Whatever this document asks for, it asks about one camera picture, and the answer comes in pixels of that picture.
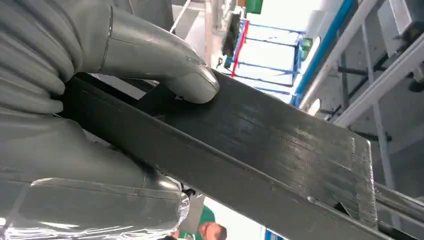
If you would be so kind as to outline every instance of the robotic hand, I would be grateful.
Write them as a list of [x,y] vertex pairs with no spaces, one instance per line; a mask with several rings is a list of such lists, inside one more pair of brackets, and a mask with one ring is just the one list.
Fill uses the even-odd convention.
[[174,229],[187,196],[54,116],[63,110],[56,96],[76,72],[89,72],[156,80],[202,104],[219,90],[205,61],[177,36],[103,0],[2,0],[0,12],[3,237],[104,239]]

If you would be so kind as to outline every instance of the person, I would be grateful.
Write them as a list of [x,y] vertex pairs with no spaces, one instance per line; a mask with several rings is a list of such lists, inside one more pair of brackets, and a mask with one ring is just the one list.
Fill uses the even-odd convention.
[[207,206],[204,206],[195,234],[178,230],[172,236],[185,240],[226,240],[227,229],[216,223],[214,212]]

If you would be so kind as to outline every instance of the plastic cover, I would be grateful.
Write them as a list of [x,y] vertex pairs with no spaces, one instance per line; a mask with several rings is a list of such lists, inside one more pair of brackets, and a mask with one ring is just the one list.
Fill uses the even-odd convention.
[[60,178],[0,176],[0,192],[0,240],[160,239],[190,208],[181,192]]

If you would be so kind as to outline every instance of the blue pipe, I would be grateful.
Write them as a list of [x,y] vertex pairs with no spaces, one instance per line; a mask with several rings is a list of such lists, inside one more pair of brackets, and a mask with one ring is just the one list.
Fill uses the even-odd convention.
[[264,240],[284,240],[284,238],[282,238],[281,236],[275,235],[273,232],[271,232],[270,230],[266,230],[265,231],[265,239]]
[[310,61],[310,65],[307,68],[305,74],[303,75],[302,81],[299,83],[299,86],[297,87],[294,96],[291,98],[290,104],[294,105],[295,107],[299,107],[299,103],[301,102],[300,99],[295,100],[295,98],[299,98],[299,96],[304,95],[304,92],[307,90],[306,88],[308,84],[310,83],[310,81],[312,80],[312,77],[315,71],[317,70],[318,65],[320,64],[321,60],[324,58],[327,50],[329,49],[333,40],[336,38],[337,32],[340,29],[340,26],[345,21],[346,17],[349,14],[349,11],[354,5],[354,1],[355,0],[344,0],[343,3],[341,4],[340,9],[335,15],[334,20],[327,31],[327,34],[325,35],[324,39],[321,41],[321,44],[318,50],[316,51],[315,56]]

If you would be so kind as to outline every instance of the green shirt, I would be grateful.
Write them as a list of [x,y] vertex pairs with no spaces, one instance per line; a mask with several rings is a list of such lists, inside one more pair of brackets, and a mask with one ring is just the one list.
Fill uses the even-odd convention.
[[200,232],[199,232],[199,227],[200,227],[200,225],[205,224],[205,223],[209,223],[209,222],[213,222],[213,223],[215,222],[215,214],[207,206],[204,206],[203,211],[201,212],[201,215],[200,215],[199,225],[197,226],[196,234],[186,232],[186,231],[181,231],[179,233],[179,238],[180,239],[187,239],[187,240],[194,240],[194,238],[193,238],[193,235],[194,235],[195,240],[203,240],[203,238],[202,238],[202,236],[200,235]]

